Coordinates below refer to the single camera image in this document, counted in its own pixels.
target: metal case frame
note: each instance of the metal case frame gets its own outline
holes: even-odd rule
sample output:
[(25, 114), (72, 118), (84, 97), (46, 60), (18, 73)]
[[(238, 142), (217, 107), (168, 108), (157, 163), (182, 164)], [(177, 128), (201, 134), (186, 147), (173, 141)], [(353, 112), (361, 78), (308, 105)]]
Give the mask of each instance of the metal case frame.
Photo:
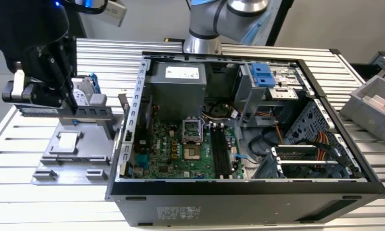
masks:
[[(368, 181), (314, 182), (313, 180), (258, 179), (245, 182), (237, 179), (217, 179), (217, 181), (177, 182), (117, 177), (118, 174), (125, 175), (126, 161), (133, 158), (130, 146), (138, 114), (137, 105), (150, 61), (172, 62), (180, 58), (186, 62), (206, 60), (236, 64), (265, 61), (297, 63), (314, 90), (314, 97), (322, 102), (334, 129), (344, 137)], [(305, 62), (297, 59), (144, 52), (121, 151), (113, 159), (113, 167), (116, 166), (120, 166), (120, 169), (112, 171), (105, 198), (114, 200), (130, 226), (324, 223), (385, 195), (385, 187), (350, 138), (324, 90)], [(160, 217), (168, 213), (184, 213), (185, 209), (192, 211), (192, 214), (186, 213), (190, 215), (189, 219)]]

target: silver cylinder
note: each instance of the silver cylinder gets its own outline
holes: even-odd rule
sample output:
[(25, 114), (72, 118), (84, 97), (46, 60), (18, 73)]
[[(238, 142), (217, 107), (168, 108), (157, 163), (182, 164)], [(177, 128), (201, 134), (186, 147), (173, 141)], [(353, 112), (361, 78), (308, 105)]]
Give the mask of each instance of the silver cylinder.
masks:
[(221, 54), (221, 41), (220, 37), (214, 39), (198, 39), (192, 34), (184, 42), (184, 53), (194, 54)]
[(228, 5), (240, 12), (254, 13), (266, 10), (268, 0), (228, 0)]

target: motherboard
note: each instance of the motherboard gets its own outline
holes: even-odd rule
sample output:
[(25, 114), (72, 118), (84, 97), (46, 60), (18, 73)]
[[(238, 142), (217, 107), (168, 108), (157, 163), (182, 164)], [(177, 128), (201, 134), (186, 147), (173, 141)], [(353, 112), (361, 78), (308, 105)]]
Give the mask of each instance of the motherboard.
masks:
[[(137, 155), (134, 178), (138, 179), (242, 179), (242, 165), (234, 159), (238, 153), (233, 128), (224, 126), (216, 129), (209, 125), (161, 124), (156, 123), (152, 135), (152, 147)], [(189, 137), (202, 133), (201, 142), (186, 141), (182, 133)]]

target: ram slot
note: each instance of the ram slot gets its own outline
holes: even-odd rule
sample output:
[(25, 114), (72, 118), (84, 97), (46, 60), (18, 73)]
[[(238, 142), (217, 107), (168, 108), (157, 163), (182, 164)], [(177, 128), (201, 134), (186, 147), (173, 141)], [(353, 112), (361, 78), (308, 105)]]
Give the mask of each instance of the ram slot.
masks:
[(224, 130), (218, 127), (210, 129), (210, 145), (216, 177), (228, 178), (229, 160)]

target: green circuit board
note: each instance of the green circuit board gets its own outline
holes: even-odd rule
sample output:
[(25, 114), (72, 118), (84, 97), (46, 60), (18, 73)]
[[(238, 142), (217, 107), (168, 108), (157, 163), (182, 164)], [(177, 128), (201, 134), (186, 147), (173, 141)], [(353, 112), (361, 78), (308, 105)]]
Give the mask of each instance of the green circuit board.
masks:
[[(232, 127), (224, 129), (224, 134), (229, 145), (237, 149), (236, 137)], [(142, 179), (214, 179), (214, 163), (210, 148), (210, 131), (205, 126), (202, 129), (202, 143), (190, 149), (190, 144), (184, 145), (182, 125), (181, 124), (154, 124), (152, 148), (148, 154), (148, 167), (142, 174), (134, 174), (136, 178)], [(228, 148), (228, 160), (230, 163), (230, 149)], [(237, 169), (232, 171), (232, 178), (242, 178), (242, 166), (240, 161)]]

